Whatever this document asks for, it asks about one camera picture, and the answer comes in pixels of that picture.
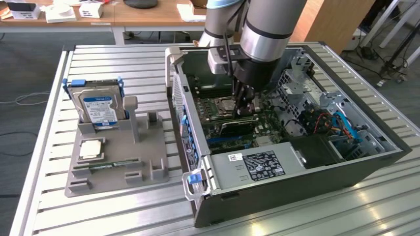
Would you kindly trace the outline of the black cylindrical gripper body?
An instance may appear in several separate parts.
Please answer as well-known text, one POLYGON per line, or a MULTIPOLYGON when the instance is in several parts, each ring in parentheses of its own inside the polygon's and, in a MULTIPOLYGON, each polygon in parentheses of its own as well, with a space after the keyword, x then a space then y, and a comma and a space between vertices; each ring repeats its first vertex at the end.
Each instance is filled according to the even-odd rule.
POLYGON ((253 59, 240 60, 233 75, 242 84, 252 87, 256 92, 261 92, 270 81, 277 63, 278 59, 269 62, 253 59))

